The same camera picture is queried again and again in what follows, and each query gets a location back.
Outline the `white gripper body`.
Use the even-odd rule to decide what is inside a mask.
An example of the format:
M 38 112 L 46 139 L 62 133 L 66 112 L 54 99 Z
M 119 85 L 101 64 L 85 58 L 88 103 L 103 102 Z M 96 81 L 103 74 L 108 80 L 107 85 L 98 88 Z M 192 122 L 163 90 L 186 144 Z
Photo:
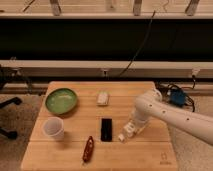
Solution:
M 133 135 L 141 133 L 147 126 L 149 116 L 134 111 L 130 117 L 130 130 Z

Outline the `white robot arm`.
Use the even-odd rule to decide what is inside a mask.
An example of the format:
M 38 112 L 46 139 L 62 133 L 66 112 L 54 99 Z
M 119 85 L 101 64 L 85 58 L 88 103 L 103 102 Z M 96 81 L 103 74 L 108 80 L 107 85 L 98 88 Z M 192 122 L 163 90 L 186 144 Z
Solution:
M 150 116 L 213 145 L 213 118 L 164 103 L 157 89 L 140 94 L 134 101 L 132 118 L 137 124 L 145 124 Z

